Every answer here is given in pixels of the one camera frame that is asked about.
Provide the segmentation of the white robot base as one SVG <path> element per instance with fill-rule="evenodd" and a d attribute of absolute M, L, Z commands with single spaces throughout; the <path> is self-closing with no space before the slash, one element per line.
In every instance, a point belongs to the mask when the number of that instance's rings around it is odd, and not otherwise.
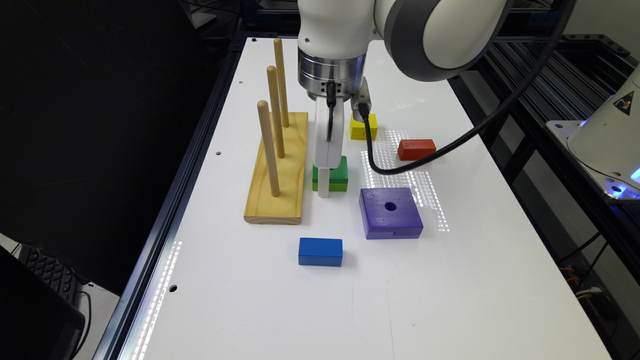
<path fill-rule="evenodd" d="M 606 198 L 639 200 L 638 70 L 589 118 L 549 121 L 546 127 Z"/>

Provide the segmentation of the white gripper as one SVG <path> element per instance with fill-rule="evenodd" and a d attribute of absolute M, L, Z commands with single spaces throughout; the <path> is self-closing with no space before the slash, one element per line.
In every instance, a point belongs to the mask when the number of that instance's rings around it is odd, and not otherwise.
<path fill-rule="evenodd" d="M 314 128 L 313 163 L 318 169 L 318 195 L 330 195 L 330 169 L 341 163 L 344 138 L 344 102 L 341 98 L 330 109 L 326 97 L 317 97 Z"/>

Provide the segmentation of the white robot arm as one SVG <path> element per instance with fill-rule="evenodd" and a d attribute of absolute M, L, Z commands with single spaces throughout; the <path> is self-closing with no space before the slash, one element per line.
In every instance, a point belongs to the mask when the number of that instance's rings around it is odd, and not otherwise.
<path fill-rule="evenodd" d="M 479 59 L 511 6 L 510 0 L 300 0 L 298 82 L 316 103 L 319 196 L 328 196 L 329 173 L 341 162 L 344 105 L 358 106 L 367 96 L 372 40 L 383 40 L 407 77 L 441 81 Z"/>

